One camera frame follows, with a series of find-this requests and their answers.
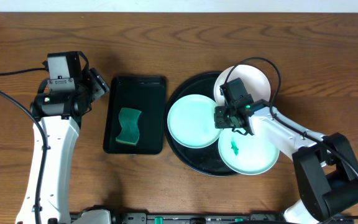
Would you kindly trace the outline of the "black round tray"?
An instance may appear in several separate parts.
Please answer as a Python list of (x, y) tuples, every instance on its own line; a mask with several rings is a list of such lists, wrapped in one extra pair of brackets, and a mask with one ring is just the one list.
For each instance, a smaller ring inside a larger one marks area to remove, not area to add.
[[(165, 119), (167, 121), (168, 111), (171, 106), (186, 95), (204, 95), (214, 100), (214, 84), (220, 75), (219, 72), (205, 72), (194, 77), (191, 77), (184, 83), (182, 83), (168, 100), (165, 110)], [(243, 129), (237, 129), (232, 131), (235, 133), (243, 134)], [(213, 175), (213, 176), (229, 176), (236, 175), (232, 169), (222, 161), (218, 151), (218, 140), (209, 146), (201, 149), (192, 149), (182, 146), (176, 140), (174, 140), (169, 131), (167, 123), (165, 125), (165, 135), (172, 151), (177, 157), (186, 165), (198, 172)]]

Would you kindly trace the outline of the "white plate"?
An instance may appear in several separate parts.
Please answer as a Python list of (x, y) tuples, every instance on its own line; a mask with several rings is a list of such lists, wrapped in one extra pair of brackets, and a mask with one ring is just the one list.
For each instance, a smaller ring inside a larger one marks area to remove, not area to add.
[[(220, 86), (224, 84), (226, 77), (229, 75), (233, 66), (225, 69), (217, 78), (214, 84), (214, 100), (218, 106), (225, 104), (225, 99), (221, 95)], [(251, 94), (254, 101), (258, 100), (270, 100), (271, 87), (268, 78), (258, 68), (250, 65), (239, 65), (230, 74), (228, 82), (240, 78), (248, 92)]]

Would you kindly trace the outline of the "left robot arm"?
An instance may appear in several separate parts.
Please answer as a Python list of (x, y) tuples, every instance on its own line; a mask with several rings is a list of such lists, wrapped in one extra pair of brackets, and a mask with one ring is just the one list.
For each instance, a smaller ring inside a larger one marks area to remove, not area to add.
[(71, 90), (45, 87), (62, 83), (58, 77), (44, 80), (31, 104), (36, 122), (34, 153), (25, 199), (16, 223), (71, 223), (68, 191), (73, 150), (81, 119), (91, 103), (109, 91), (95, 68), (82, 74)]

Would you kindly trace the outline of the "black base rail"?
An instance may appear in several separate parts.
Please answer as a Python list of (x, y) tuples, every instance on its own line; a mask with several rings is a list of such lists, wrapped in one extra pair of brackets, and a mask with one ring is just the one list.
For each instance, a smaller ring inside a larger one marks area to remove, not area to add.
[(248, 215), (195, 215), (195, 214), (146, 214), (110, 213), (111, 223), (118, 224), (190, 224), (190, 223), (287, 223), (282, 215), (274, 213), (253, 213)]

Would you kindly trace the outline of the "black rectangular tray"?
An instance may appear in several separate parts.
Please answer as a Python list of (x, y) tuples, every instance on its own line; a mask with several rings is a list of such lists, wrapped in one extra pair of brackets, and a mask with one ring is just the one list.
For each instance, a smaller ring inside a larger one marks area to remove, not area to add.
[[(111, 82), (103, 150), (108, 154), (150, 154), (162, 151), (166, 81), (162, 77), (115, 77)], [(121, 132), (122, 108), (140, 110), (139, 142), (135, 146), (116, 142)]]

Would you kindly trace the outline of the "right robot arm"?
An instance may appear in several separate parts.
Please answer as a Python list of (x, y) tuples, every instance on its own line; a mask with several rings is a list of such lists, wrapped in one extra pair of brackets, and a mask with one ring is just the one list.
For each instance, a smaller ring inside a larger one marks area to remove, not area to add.
[(286, 209), (288, 223), (358, 220), (358, 160), (349, 140), (306, 129), (265, 100), (234, 100), (214, 109), (216, 127), (269, 140), (295, 168), (300, 200)]

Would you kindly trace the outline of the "green sponge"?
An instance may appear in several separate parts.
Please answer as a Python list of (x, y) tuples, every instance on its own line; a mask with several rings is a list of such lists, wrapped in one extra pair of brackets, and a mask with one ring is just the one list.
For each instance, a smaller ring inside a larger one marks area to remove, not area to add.
[(135, 146), (139, 142), (139, 118), (140, 110), (132, 108), (122, 108), (119, 112), (119, 124), (121, 132), (116, 137), (116, 142)]

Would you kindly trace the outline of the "light green plate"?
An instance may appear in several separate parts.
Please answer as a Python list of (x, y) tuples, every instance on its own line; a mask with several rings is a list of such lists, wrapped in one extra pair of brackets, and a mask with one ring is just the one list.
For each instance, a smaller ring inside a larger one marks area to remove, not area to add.
[(201, 149), (218, 140), (221, 130), (215, 127), (217, 103), (204, 95), (186, 95), (168, 111), (167, 126), (171, 137), (182, 146)]
[(268, 171), (280, 155), (269, 140), (250, 134), (244, 136), (230, 129), (222, 130), (218, 151), (228, 168), (244, 175), (259, 175)]

